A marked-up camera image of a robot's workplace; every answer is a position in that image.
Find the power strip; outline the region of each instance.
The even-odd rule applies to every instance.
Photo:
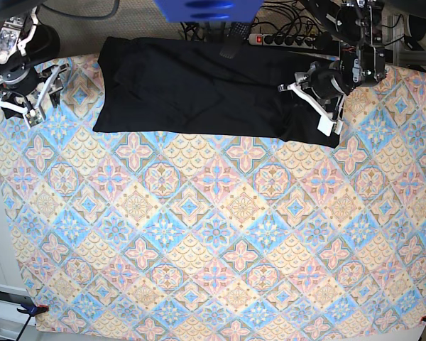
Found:
[[[283,34],[278,34],[275,36],[274,34],[251,33],[248,37],[248,42],[251,45],[279,46],[281,48],[304,48],[316,50],[316,47],[313,45],[313,37],[285,37]]]

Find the cable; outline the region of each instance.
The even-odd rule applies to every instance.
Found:
[[[399,15],[399,17],[398,17],[398,20],[396,20],[396,23],[393,25],[393,26],[387,26],[387,25],[382,25],[382,27],[386,27],[386,28],[395,28],[398,24],[399,24],[399,21],[400,21],[400,19],[403,19],[403,21],[404,21],[404,16],[402,15],[402,14],[400,14]]]
[[[114,7],[112,8],[112,11],[105,15],[105,16],[75,16],[74,14],[69,14],[69,13],[65,13],[65,12],[61,12],[58,11],[56,9],[52,9],[49,6],[45,5],[45,4],[41,4],[41,6],[45,9],[47,9],[48,11],[52,12],[52,13],[56,13],[59,16],[64,16],[66,18],[70,18],[70,19],[75,19],[75,20],[91,20],[91,21],[95,21],[95,20],[107,20],[112,18],[113,16],[115,16],[116,12],[119,10],[120,7],[120,0],[114,0]]]
[[[289,20],[294,20],[296,16],[298,16],[298,13],[294,10],[293,7],[288,6],[287,4],[278,4],[278,5],[268,5],[268,3],[264,2],[262,5],[262,8],[268,9],[269,11],[274,11],[274,9],[278,9],[282,11],[284,16],[288,18]]]
[[[312,18],[310,18],[309,16],[300,16],[300,18],[306,18],[310,23],[312,23],[313,26],[315,26],[315,28],[319,31],[322,32],[319,28],[319,26],[317,25],[317,23],[315,21],[312,20]]]
[[[283,32],[283,30],[284,30],[284,28],[286,28],[286,27],[288,27],[289,26],[289,29],[288,29],[288,32],[285,34],[285,37],[289,34],[289,32],[292,30],[292,28],[295,26],[295,22],[296,21],[299,21],[300,22],[300,25],[299,25],[299,27],[297,28],[297,34],[300,32],[300,30],[301,30],[301,26],[302,26],[302,21],[301,21],[301,18],[300,18],[300,16],[297,14],[297,13],[292,13],[291,12],[291,14],[295,14],[295,16],[296,16],[296,18],[293,18],[293,17],[291,17],[290,15],[288,15],[288,13],[286,13],[286,12],[279,12],[279,11],[276,11],[276,9],[278,8],[278,6],[262,6],[262,8],[264,8],[264,9],[266,9],[266,10],[268,10],[268,11],[273,11],[273,12],[275,12],[275,13],[279,13],[279,14],[281,14],[281,15],[283,15],[284,17],[286,17],[289,21],[290,21],[290,23],[287,23],[287,24],[285,24],[284,26],[282,26],[280,29],[278,29],[274,34],[273,34],[273,36],[277,36],[278,34],[280,34],[281,32]]]
[[[336,18],[334,18],[334,27],[336,28],[336,32],[339,32],[338,28],[338,18],[339,14],[341,13],[342,7],[339,7],[338,13],[336,13]]]
[[[298,0],[288,0],[288,1],[264,1],[268,4],[293,4],[298,2]]]
[[[388,45],[394,44],[394,43],[396,43],[396,42],[398,42],[398,41],[400,41],[400,40],[402,40],[402,39],[404,39],[404,36],[399,37],[398,39],[395,39],[395,40],[393,40],[393,41],[391,41],[391,42],[389,42],[389,43],[386,43],[386,44],[385,44],[385,45],[383,45],[383,46],[388,46]]]
[[[290,11],[294,15],[296,15],[295,10],[298,10],[298,8],[296,6],[287,5],[287,4],[284,4],[284,3],[279,4],[279,3],[275,3],[275,2],[271,2],[271,1],[264,1],[263,5],[265,6],[266,4],[267,5],[272,4],[272,5],[270,5],[272,7],[280,7],[280,8],[283,8],[283,9],[287,9],[288,11]]]
[[[251,27],[256,27],[256,26],[259,26],[259,25],[270,25],[270,26],[272,26],[275,30],[279,30],[279,28],[274,24],[274,23],[271,23],[270,21],[259,21],[258,23],[253,23],[252,25],[251,25]]]
[[[191,32],[192,33],[192,36],[191,36],[191,41],[193,41],[194,40],[194,38],[196,38],[197,40],[199,40],[199,41],[204,41],[204,39],[205,39],[205,34],[200,38],[199,37],[199,35],[197,34],[197,32],[198,32],[198,30],[199,30],[199,24],[198,23],[187,23],[187,26],[186,26],[186,34],[188,34],[189,32]]]
[[[185,24],[180,22],[180,25],[182,26],[183,33],[185,34],[185,40],[187,40],[187,32],[186,32]]]
[[[27,325],[28,325],[28,323],[30,322],[30,319],[32,318],[32,316],[31,315],[28,315],[28,319],[27,319],[27,321],[26,321],[26,324],[25,325],[23,325],[23,328],[21,329],[21,332],[19,333],[19,335],[18,335],[18,337],[17,337],[17,339],[16,339],[16,341],[19,341],[20,339],[21,339],[21,336],[22,336],[22,334],[23,334],[23,331],[27,328]]]
[[[292,13],[286,12],[287,9],[284,9],[283,7],[279,7],[279,6],[262,6],[262,9],[265,9],[267,11],[271,11],[274,13],[278,13],[281,16],[284,16],[285,18],[293,21],[295,18],[290,16]]]
[[[15,94],[16,96],[22,97],[23,101],[26,104],[27,109],[30,111],[33,109],[33,105],[31,105],[30,101],[28,100],[27,96],[21,94],[20,92],[17,92],[15,90],[11,90],[11,89],[5,89],[4,91],[6,92],[10,92],[11,94]]]

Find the metal bracket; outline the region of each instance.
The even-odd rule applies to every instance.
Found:
[[[60,73],[66,71],[69,65],[54,65],[49,78],[45,81],[43,88],[38,95],[34,108],[28,110],[27,107],[7,102],[0,97],[0,107],[10,109],[23,116],[28,128],[35,126],[45,121],[45,112],[43,108],[43,100],[46,95],[50,96],[50,101],[54,107],[60,103],[60,91],[63,90],[63,84],[59,78]]]
[[[314,110],[320,115],[319,125],[317,129],[321,131],[326,136],[331,136],[332,132],[340,134],[343,126],[343,121],[341,119],[333,120],[332,114],[325,111],[325,109],[309,94],[304,92],[301,88],[301,85],[297,83],[292,83],[290,85],[280,85],[278,87],[279,92],[283,91],[293,91],[299,98],[305,100]]]

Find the colorful patterned fabric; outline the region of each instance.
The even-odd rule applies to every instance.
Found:
[[[129,340],[329,340],[426,315],[426,74],[388,68],[340,146],[96,134],[97,56],[27,130],[0,112],[0,179],[38,329]]]

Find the blue object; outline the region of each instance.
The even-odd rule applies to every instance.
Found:
[[[155,0],[167,21],[237,21],[250,23],[262,0]]]
[[[29,320],[30,320],[30,317],[34,318],[37,315],[40,315],[42,313],[45,313],[46,311],[49,311],[49,308],[45,307],[44,305],[36,306],[36,305],[33,305],[33,304],[32,305],[21,304],[21,307],[23,309],[18,309],[17,311],[20,312],[20,313],[29,315],[29,317],[28,317]]]

